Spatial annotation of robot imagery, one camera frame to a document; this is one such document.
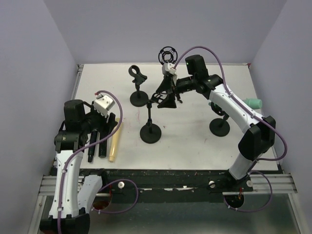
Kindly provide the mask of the black tripod microphone stand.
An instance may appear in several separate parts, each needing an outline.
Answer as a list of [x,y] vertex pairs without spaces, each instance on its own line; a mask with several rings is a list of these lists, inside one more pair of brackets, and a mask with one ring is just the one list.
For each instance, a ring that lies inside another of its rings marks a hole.
[[172,63],[175,65],[178,53],[175,48],[171,46],[163,47],[158,53],[158,61],[161,65],[164,63]]

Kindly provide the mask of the edge microphone stand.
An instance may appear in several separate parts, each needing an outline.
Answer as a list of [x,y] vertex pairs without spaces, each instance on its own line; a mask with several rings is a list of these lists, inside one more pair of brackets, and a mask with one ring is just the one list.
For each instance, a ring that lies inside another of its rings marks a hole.
[[161,129],[158,125],[154,124],[151,117],[151,108],[153,103],[158,103],[163,100],[164,93],[154,93],[146,103],[148,110],[148,119],[146,124],[140,129],[140,138],[148,144],[156,143],[161,138]]

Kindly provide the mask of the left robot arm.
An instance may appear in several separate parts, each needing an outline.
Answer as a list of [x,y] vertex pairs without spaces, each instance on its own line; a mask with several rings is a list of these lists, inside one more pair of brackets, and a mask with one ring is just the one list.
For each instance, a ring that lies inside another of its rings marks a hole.
[[64,121],[54,138],[57,152],[57,178],[53,203],[47,219],[39,229],[45,234],[86,234],[90,229],[90,215],[97,192],[108,187],[101,174],[90,174],[78,186],[80,166],[89,136],[99,133],[103,139],[116,127],[115,114],[110,112],[115,102],[109,96],[98,97],[85,112],[86,102],[73,99],[64,104]]

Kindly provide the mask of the black glitter microphone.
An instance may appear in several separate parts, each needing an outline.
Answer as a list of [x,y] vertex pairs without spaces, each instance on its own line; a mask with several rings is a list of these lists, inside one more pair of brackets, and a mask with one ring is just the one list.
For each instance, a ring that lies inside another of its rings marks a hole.
[[[99,133],[99,140],[102,140],[108,135],[107,131],[102,131]],[[107,140],[103,141],[98,145],[98,157],[106,158],[107,156]]]

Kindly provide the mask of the gold microphone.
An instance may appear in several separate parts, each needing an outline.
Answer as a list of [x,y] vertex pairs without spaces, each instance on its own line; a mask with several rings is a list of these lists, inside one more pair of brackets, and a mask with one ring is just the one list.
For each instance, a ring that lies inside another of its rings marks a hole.
[[115,162],[119,147],[119,142],[121,138],[121,132],[122,132],[123,123],[120,125],[118,130],[114,133],[114,135],[108,139],[108,160],[110,163]]

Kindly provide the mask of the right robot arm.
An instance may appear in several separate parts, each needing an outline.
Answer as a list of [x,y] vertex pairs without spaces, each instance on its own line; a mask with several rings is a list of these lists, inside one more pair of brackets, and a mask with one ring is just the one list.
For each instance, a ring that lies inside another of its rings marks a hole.
[[263,117],[253,111],[225,85],[219,75],[209,75],[203,56],[189,56],[185,61],[189,76],[180,79],[177,78],[175,65],[163,62],[164,78],[156,93],[164,92],[167,96],[158,108],[176,108],[180,94],[195,90],[234,120],[244,136],[238,144],[239,154],[228,170],[229,176],[225,177],[224,185],[228,190],[235,191],[241,187],[241,179],[256,160],[274,145],[276,121],[271,116]]

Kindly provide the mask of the round base microphone stand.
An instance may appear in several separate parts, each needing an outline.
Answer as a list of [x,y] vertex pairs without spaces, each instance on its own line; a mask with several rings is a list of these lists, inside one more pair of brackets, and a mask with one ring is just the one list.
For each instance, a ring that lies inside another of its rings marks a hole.
[[149,100],[149,97],[146,92],[140,90],[140,86],[147,80],[147,76],[143,75],[138,66],[132,65],[128,69],[128,73],[134,79],[132,83],[135,84],[136,91],[133,92],[130,96],[130,103],[135,107],[142,107]]

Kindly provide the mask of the small black microphone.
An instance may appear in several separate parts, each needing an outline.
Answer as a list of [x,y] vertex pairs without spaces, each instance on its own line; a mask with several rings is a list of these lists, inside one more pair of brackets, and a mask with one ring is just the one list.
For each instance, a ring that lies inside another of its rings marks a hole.
[[90,135],[90,141],[89,141],[91,146],[88,148],[88,159],[87,159],[88,163],[93,162],[96,146],[92,144],[94,144],[97,141],[97,137],[98,137],[98,131],[97,130],[92,131]]

